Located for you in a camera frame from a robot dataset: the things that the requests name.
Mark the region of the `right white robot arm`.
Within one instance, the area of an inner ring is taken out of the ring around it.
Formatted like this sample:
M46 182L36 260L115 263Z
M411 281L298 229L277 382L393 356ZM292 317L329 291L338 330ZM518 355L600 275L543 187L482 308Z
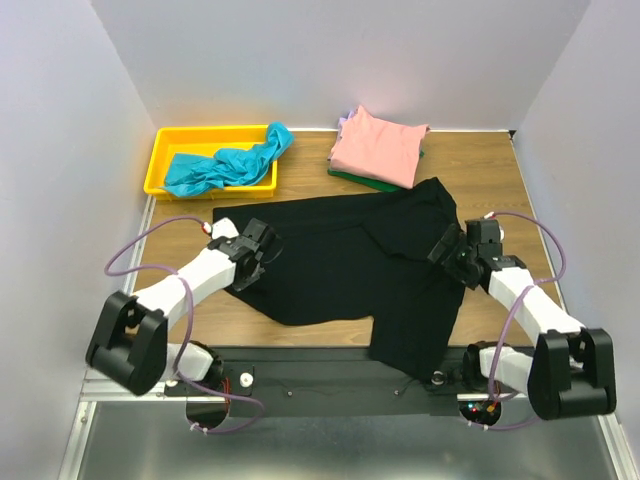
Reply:
M515 255L503 252L498 213L450 225L429 260L469 289L482 288L507 309L533 344L531 354L506 343L478 342L467 347L460 366L463 384L487 388L498 406L506 395L525 395L535 415L556 420L611 414L617 406L614 349L603 329L591 329L569 315L533 279Z

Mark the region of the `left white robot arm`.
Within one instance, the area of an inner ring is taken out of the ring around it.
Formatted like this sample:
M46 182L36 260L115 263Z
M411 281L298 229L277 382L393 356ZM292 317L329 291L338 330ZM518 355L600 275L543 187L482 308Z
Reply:
M211 295L255 283L281 245L257 219L243 230L228 218L198 225L208 243L193 260L165 268L165 278L150 287L111 294L98 317L85 361L136 396L161 381L189 382L202 394L222 385L223 362L214 350L190 338L172 344L168 334L181 318L192 322L196 306Z

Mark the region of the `black t-shirt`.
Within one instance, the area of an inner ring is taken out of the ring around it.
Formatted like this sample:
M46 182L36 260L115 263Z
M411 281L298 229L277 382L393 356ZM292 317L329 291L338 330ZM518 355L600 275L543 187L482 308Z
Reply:
M370 316L368 354L420 381L440 367L464 286L428 255L458 222L437 178L410 190L218 207L275 230L271 263L236 298L287 326Z

